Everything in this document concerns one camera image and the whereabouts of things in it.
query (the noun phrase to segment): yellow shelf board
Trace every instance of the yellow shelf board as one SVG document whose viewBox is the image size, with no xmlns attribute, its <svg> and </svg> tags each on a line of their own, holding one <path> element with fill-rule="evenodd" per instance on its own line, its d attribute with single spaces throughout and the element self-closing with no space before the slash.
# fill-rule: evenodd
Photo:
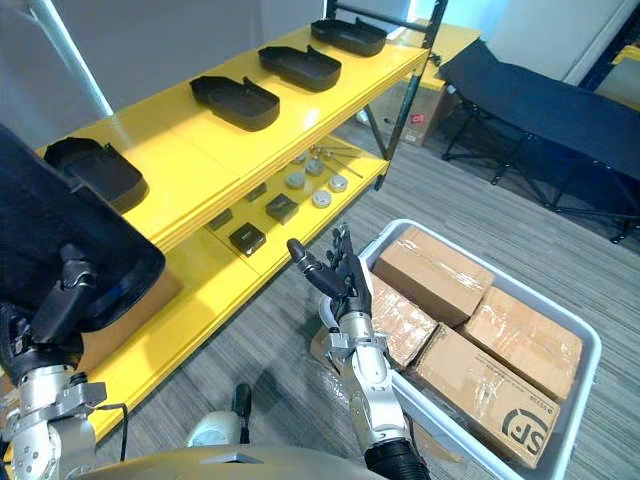
<svg viewBox="0 0 640 480">
<path fill-rule="evenodd" d="M 107 403 L 124 402 L 129 408 L 140 403 L 224 323 L 259 280 L 204 229 L 169 252 L 167 265 L 184 290 L 89 374 L 90 381 L 106 383 Z M 96 411 L 90 419 L 102 438 L 121 415 Z"/>
<path fill-rule="evenodd" d="M 124 217 L 167 252 L 230 207 L 296 155 L 424 60 L 422 49 L 388 44 L 359 57 L 311 37 L 301 28 L 269 45 L 307 44 L 342 62 L 338 83 L 324 92 L 297 87 L 260 66 L 257 49 L 204 75 L 253 82 L 278 95 L 280 115 L 267 128 L 246 132 L 196 103 L 185 81 L 72 136 L 111 143 L 143 174 L 149 195 Z"/>
<path fill-rule="evenodd" d="M 426 26 L 429 24 L 429 20 L 419 18 L 415 23 Z M 480 38 L 480 35 L 482 35 L 482 31 L 475 28 L 442 23 L 438 29 L 438 35 L 436 36 L 432 51 L 440 55 L 441 62 L 444 64 Z M 395 45 L 419 47 L 422 45 L 423 39 L 423 33 L 405 29 L 393 39 L 392 42 Z M 433 62 L 427 62 L 424 74 L 420 79 L 420 86 L 437 92 L 444 88 L 445 81 L 438 78 L 438 67 Z"/>
<path fill-rule="evenodd" d="M 618 55 L 616 55 L 616 58 L 613 60 L 613 64 L 618 65 L 625 58 L 640 62 L 640 46 L 627 45 L 622 50 L 620 50 L 620 53 L 618 53 Z"/>
<path fill-rule="evenodd" d="M 172 249 L 167 254 L 167 264 L 183 282 L 184 290 L 89 375 L 90 381 L 106 383 L 108 403 L 123 402 L 130 409 L 138 405 L 286 264 L 289 238 L 310 241 L 388 168 L 388 162 L 341 140 L 330 137 L 321 143 L 347 146 L 349 155 L 360 155 L 340 160 L 358 175 L 334 160 L 326 162 L 347 177 L 347 190 L 332 194 L 331 205 L 318 209 L 309 201 L 310 192 L 312 188 L 325 187 L 333 172 L 325 167 L 322 176 L 308 177 L 309 188 L 294 193 L 285 186 L 284 177 L 301 167 L 288 165 L 268 180 L 266 194 L 253 203 L 243 199 L 232 207 L 232 222 L 213 233 L 200 228 Z M 264 204 L 279 192 L 300 203 L 299 212 L 286 225 L 264 212 Z M 247 221 L 267 236 L 266 244 L 251 257 L 231 247 L 227 238 L 228 233 Z M 90 419 L 100 439 L 121 420 L 121 415 L 116 411 L 96 411 Z"/>
<path fill-rule="evenodd" d="M 233 249 L 259 275 L 267 275 L 274 269 L 279 269 L 289 260 L 286 242 L 294 236 L 292 232 L 300 232 L 301 234 L 313 232 L 317 225 L 326 224 L 328 218 L 343 210 L 349 200 L 357 196 L 370 183 L 369 180 L 375 178 L 388 165 L 386 161 L 373 157 L 371 154 L 333 137 L 327 137 L 319 145 L 350 147 L 353 150 L 336 150 L 336 152 L 359 155 L 359 158 L 336 157 L 341 163 L 348 165 L 349 168 L 345 168 L 335 160 L 321 157 L 325 165 L 323 173 L 317 177 L 306 175 L 305 187 L 302 190 L 292 190 L 287 187 L 285 179 L 287 175 L 294 172 L 304 173 L 305 165 L 289 164 L 284 170 L 267 180 L 267 193 L 253 202 L 242 199 L 231 207 L 234 215 L 233 220 L 215 232 L 216 237 L 222 243 Z M 329 179 L 336 173 L 344 176 L 349 182 L 347 190 L 344 192 L 334 193 L 329 190 Z M 316 190 L 325 190 L 331 194 L 331 204 L 327 208 L 317 208 L 313 205 L 311 196 Z M 280 193 L 284 193 L 299 205 L 298 213 L 285 225 L 269 217 L 265 208 L 267 203 Z M 229 236 L 246 222 L 250 222 L 267 236 L 267 242 L 249 257 L 237 250 L 229 241 Z"/>
</svg>

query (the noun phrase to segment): black metal shelf frame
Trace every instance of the black metal shelf frame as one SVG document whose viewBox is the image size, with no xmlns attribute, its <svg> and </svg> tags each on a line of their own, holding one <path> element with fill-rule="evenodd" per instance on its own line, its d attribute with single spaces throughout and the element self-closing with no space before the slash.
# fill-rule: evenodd
<svg viewBox="0 0 640 480">
<path fill-rule="evenodd" d="M 381 22 L 396 25 L 398 27 L 405 27 L 409 30 L 414 30 L 416 32 L 424 34 L 421 48 L 427 51 L 427 60 L 423 63 L 421 69 L 418 72 L 414 72 L 411 74 L 411 79 L 409 80 L 407 91 L 402 100 L 402 106 L 400 107 L 400 111 L 398 112 L 398 118 L 396 119 L 393 131 L 391 132 L 391 138 L 389 139 L 389 143 L 387 145 L 384 144 L 382 135 L 380 134 L 380 130 L 378 129 L 378 123 L 373 116 L 371 108 L 369 107 L 369 105 L 364 107 L 364 111 L 367 114 L 367 119 L 369 120 L 369 124 L 371 125 L 371 130 L 373 131 L 373 136 L 375 137 L 378 148 L 380 149 L 380 154 L 382 155 L 382 158 L 388 162 L 391 162 L 396 152 L 396 148 L 398 147 L 400 134 L 402 133 L 405 122 L 407 121 L 409 109 L 411 108 L 413 99 L 416 96 L 418 87 L 420 86 L 420 80 L 422 79 L 422 75 L 424 74 L 424 70 L 427 66 L 427 62 L 429 61 L 429 57 L 431 56 L 431 49 L 436 39 L 436 35 L 438 34 L 438 30 L 440 29 L 440 24 L 442 23 L 442 17 L 444 16 L 444 12 L 447 8 L 447 3 L 448 0 L 436 0 L 431 12 L 429 24 L 420 25 L 413 22 L 407 22 L 399 18 L 391 17 L 389 15 L 366 10 L 364 8 L 354 7 L 352 5 L 338 2 L 337 0 L 327 0 L 325 18 L 334 19 L 336 18 L 338 10 L 343 10 L 345 12 L 355 13 L 356 15 L 372 18 L 374 20 L 379 20 Z M 385 177 L 386 174 L 378 176 L 374 186 L 376 190 L 380 190 L 382 184 L 384 183 Z"/>
</svg>

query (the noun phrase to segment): small metal part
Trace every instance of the small metal part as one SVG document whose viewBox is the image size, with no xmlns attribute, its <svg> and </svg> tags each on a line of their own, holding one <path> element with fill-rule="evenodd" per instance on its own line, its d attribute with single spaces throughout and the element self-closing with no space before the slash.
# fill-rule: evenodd
<svg viewBox="0 0 640 480">
<path fill-rule="evenodd" d="M 333 155 L 329 155 L 330 152 L 325 153 L 324 156 L 326 159 L 328 160 L 333 160 L 334 162 L 338 163 L 339 165 L 341 165 L 342 167 L 346 168 L 349 172 L 353 173 L 356 177 L 358 178 L 364 178 L 362 175 L 360 175 L 358 172 L 356 172 L 353 168 L 351 168 L 349 165 L 347 165 L 344 162 L 341 162 L 340 160 L 338 160 L 335 156 Z"/>
<path fill-rule="evenodd" d="M 318 157 L 312 157 L 307 166 L 304 167 L 304 170 L 312 177 L 317 177 L 324 172 L 324 165 L 322 165 L 322 161 Z"/>
<path fill-rule="evenodd" d="M 331 205 L 331 194 L 326 190 L 316 190 L 311 196 L 311 202 L 314 207 L 327 208 Z"/>
<path fill-rule="evenodd" d="M 292 190 L 302 190 L 304 188 L 305 180 L 304 173 L 295 172 L 287 175 L 285 182 L 287 183 L 287 187 Z"/>
<path fill-rule="evenodd" d="M 230 208 L 227 208 L 224 212 L 222 212 L 220 215 L 216 216 L 213 220 L 207 223 L 207 227 L 210 230 L 215 232 L 216 230 L 218 230 L 223 225 L 226 225 L 231 220 L 233 220 L 233 212 L 231 211 Z"/>
<path fill-rule="evenodd" d="M 342 175 L 336 174 L 329 179 L 329 190 L 340 193 L 347 189 L 349 181 Z"/>
<path fill-rule="evenodd" d="M 284 193 L 279 194 L 276 198 L 267 203 L 265 208 L 267 209 L 267 215 L 271 218 L 275 218 L 282 225 L 287 223 L 296 213 L 298 213 L 298 204 L 287 197 Z"/>
<path fill-rule="evenodd" d="M 256 198 L 264 195 L 265 193 L 267 193 L 267 184 L 265 182 L 262 182 L 256 188 L 247 193 L 244 198 L 248 202 L 253 202 Z"/>
<path fill-rule="evenodd" d="M 361 155 L 347 155 L 346 153 L 340 153 L 340 152 L 324 152 L 325 155 L 327 155 L 328 157 L 348 157 L 348 158 L 360 158 Z"/>
<path fill-rule="evenodd" d="M 248 257 L 266 243 L 267 237 L 247 222 L 229 236 L 229 241 Z"/>
<path fill-rule="evenodd" d="M 300 155 L 298 155 L 296 158 L 291 160 L 291 163 L 293 163 L 294 165 L 301 165 L 301 164 L 303 164 L 305 162 L 306 159 L 307 159 L 307 151 L 305 150 Z"/>
</svg>

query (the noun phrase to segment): cardboard box on floor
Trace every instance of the cardboard box on floor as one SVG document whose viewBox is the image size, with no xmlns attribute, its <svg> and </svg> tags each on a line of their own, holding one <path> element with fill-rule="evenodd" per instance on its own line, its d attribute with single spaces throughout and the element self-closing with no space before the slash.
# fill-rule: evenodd
<svg viewBox="0 0 640 480">
<path fill-rule="evenodd" d="M 373 328 L 389 335 L 389 356 L 394 367 L 403 370 L 425 346 L 438 323 L 376 275 L 371 274 L 371 281 Z"/>
<path fill-rule="evenodd" d="M 487 446 L 536 467 L 560 412 L 549 397 L 444 324 L 409 375 L 466 414 Z"/>
<path fill-rule="evenodd" d="M 582 340 L 502 290 L 491 287 L 460 332 L 554 400 L 566 400 Z"/>
<path fill-rule="evenodd" d="M 494 279 L 485 268 L 415 227 L 382 252 L 373 271 L 451 328 L 469 319 Z"/>
<path fill-rule="evenodd" d="M 417 23 L 428 24 L 426 19 L 418 19 Z M 448 25 L 440 25 L 433 53 L 446 63 L 460 53 L 470 43 L 480 37 L 480 30 Z M 420 47 L 424 35 L 413 30 L 405 30 L 398 37 L 390 40 L 394 44 Z M 370 104 L 380 131 L 391 134 L 402 105 L 408 86 L 408 77 L 396 83 L 382 95 L 376 97 Z M 420 87 L 411 104 L 409 116 L 400 136 L 401 140 L 420 146 L 440 124 L 443 118 L 451 113 L 458 104 L 455 95 L 446 89 L 444 80 L 438 78 L 438 67 L 429 61 L 420 81 Z"/>
<path fill-rule="evenodd" d="M 371 101 L 369 106 L 381 132 L 391 135 L 407 86 L 406 81 L 398 82 Z M 434 91 L 419 87 L 400 139 L 412 145 L 421 146 L 425 138 L 438 128 L 440 122 L 453 111 L 457 104 L 456 96 L 449 93 L 446 88 Z"/>
</svg>

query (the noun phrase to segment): gray carpet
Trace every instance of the gray carpet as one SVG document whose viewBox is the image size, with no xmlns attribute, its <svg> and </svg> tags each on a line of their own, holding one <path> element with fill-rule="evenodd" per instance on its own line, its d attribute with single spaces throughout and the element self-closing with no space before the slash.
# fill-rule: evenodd
<svg viewBox="0 0 640 480">
<path fill-rule="evenodd" d="M 376 151 L 362 127 L 347 124 L 338 133 Z M 401 143 L 383 189 L 366 193 L 338 221 L 349 222 L 360 249 L 403 217 L 485 258 L 598 331 L 603 356 L 567 478 L 638 478 L 640 256 Z M 312 250 L 322 253 L 330 239 L 325 232 Z M 320 326 L 315 298 L 297 270 L 285 269 L 133 412 L 129 458 L 182 446 L 202 415 L 228 409 L 234 385 L 247 382 L 254 387 L 255 443 L 361 461 L 345 399 L 307 353 Z M 118 427 L 101 443 L 100 462 L 117 459 L 121 433 Z M 426 458 L 435 479 L 490 478 L 471 461 L 438 461 L 428 452 Z"/>
</svg>

